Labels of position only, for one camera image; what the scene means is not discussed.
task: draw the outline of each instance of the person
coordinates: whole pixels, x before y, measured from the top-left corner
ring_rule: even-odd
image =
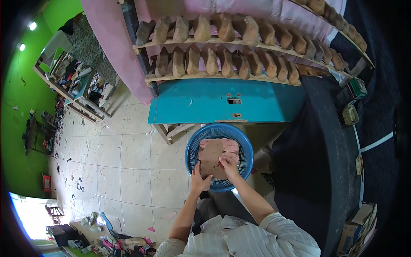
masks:
[[[70,54],[77,60],[92,67],[104,79],[104,82],[115,86],[117,73],[105,56],[87,18],[83,13],[69,19],[61,30],[65,33],[73,49]]]
[[[190,194],[175,219],[167,240],[157,249],[156,257],[320,256],[321,250],[314,238],[292,220],[276,212],[252,189],[238,173],[236,163],[221,158],[220,162],[228,180],[235,186],[254,217],[254,224],[234,216],[216,215],[201,225],[200,233],[190,233],[194,230],[192,220],[197,200],[212,179],[212,175],[209,175],[203,180],[197,163],[191,175]]]

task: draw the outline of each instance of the blue basket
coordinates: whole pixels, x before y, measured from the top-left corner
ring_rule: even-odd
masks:
[[[202,139],[218,139],[228,138],[238,142],[238,172],[246,179],[251,173],[254,162],[254,151],[250,140],[237,127],[225,123],[213,123],[197,130],[188,141],[185,149],[185,166],[191,176],[191,171],[199,161],[197,156],[199,154],[200,141]],[[213,179],[211,181],[210,190],[214,192],[225,192],[233,189],[234,186],[228,179]]]

